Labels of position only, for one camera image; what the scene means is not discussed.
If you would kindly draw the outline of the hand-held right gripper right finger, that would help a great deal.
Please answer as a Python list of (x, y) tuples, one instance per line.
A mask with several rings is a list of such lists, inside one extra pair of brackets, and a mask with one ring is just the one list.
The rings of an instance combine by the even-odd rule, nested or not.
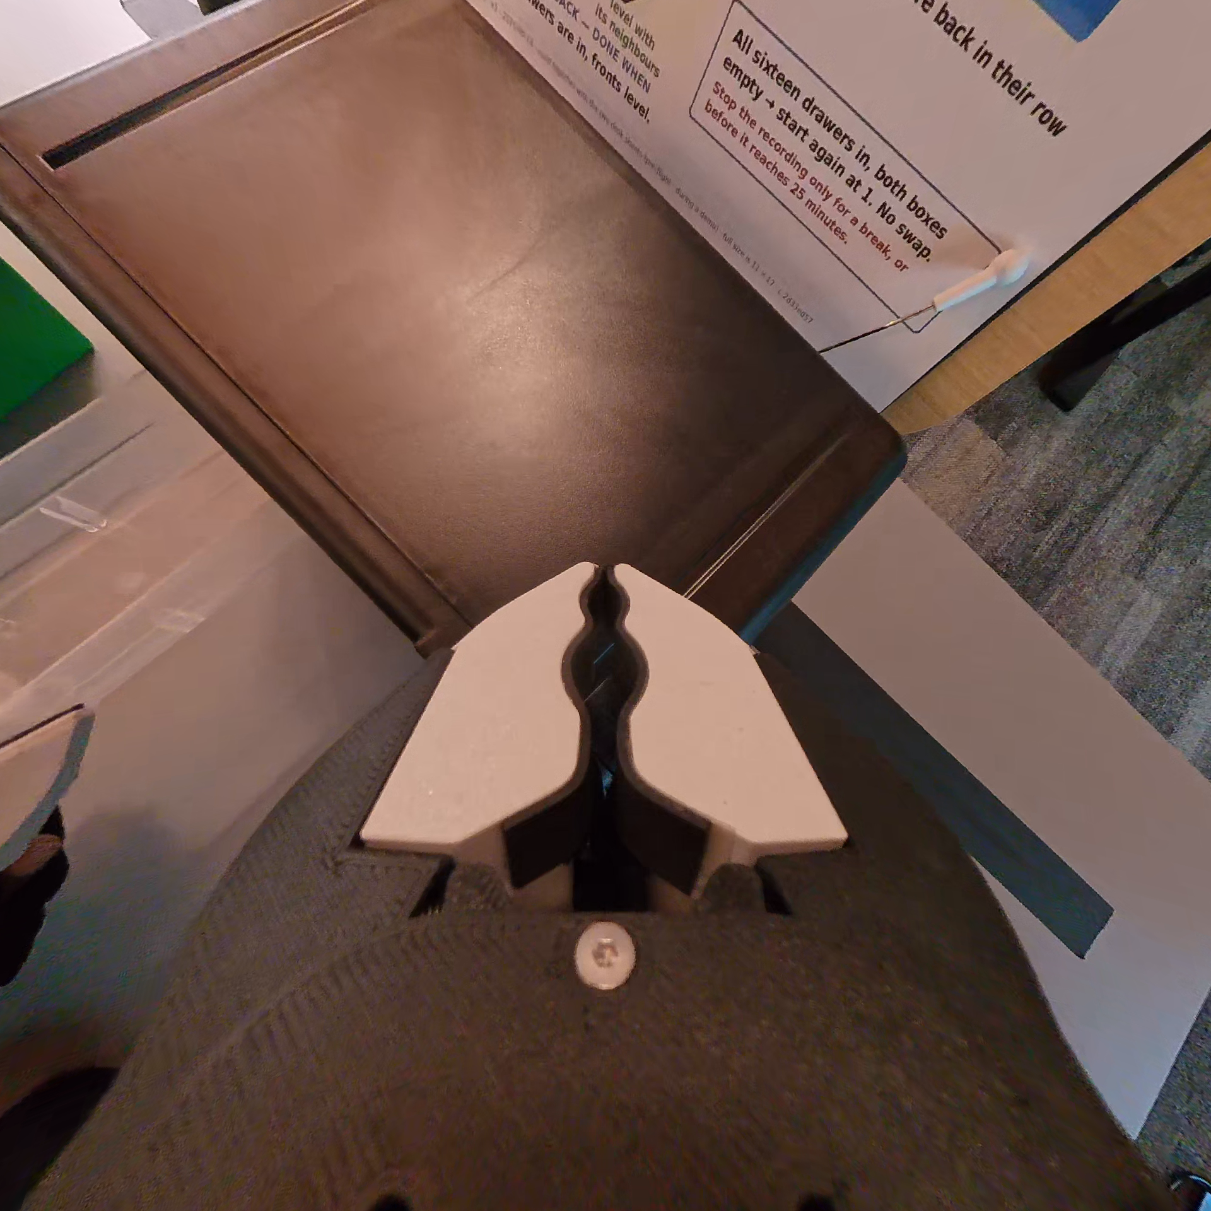
[(848, 832), (751, 645), (628, 564), (611, 568), (633, 691), (619, 713), (615, 826), (655, 896), (727, 865), (833, 852)]

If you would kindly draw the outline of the white instruction sheet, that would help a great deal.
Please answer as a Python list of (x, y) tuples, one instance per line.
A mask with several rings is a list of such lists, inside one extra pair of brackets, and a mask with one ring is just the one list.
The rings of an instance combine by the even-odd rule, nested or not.
[(1207, 2), (472, 2), (883, 410), (1209, 132)]

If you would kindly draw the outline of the green box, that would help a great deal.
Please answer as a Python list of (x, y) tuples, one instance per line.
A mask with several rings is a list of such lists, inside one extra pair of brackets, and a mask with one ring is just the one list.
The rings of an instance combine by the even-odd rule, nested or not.
[(91, 354), (93, 343), (1, 262), (1, 420)]

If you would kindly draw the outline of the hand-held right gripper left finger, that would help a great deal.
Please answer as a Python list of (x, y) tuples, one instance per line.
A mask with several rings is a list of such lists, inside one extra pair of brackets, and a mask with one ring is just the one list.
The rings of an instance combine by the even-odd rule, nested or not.
[(364, 848), (489, 867), (511, 896), (571, 896), (595, 804), (573, 682), (595, 579), (573, 564), (456, 643), (360, 826)]

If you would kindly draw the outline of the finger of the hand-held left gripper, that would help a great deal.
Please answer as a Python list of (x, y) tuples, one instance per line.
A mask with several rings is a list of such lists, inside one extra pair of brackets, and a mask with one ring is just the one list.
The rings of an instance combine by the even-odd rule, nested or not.
[(76, 779), (95, 715), (73, 705), (1, 742), (1, 868), (29, 848)]

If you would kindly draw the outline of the clear plastic box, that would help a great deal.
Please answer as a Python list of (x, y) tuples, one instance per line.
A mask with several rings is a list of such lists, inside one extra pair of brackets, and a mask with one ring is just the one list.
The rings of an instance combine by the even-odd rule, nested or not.
[(1, 735), (95, 707), (304, 533), (137, 372), (1, 458)]

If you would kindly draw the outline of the black tray of grey cylinders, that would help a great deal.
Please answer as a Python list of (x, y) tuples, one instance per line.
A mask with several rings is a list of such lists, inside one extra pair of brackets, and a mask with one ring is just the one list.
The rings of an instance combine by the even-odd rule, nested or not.
[(1, 220), (421, 654), (582, 561), (756, 638), (904, 464), (463, 2), (247, 2), (9, 103)]

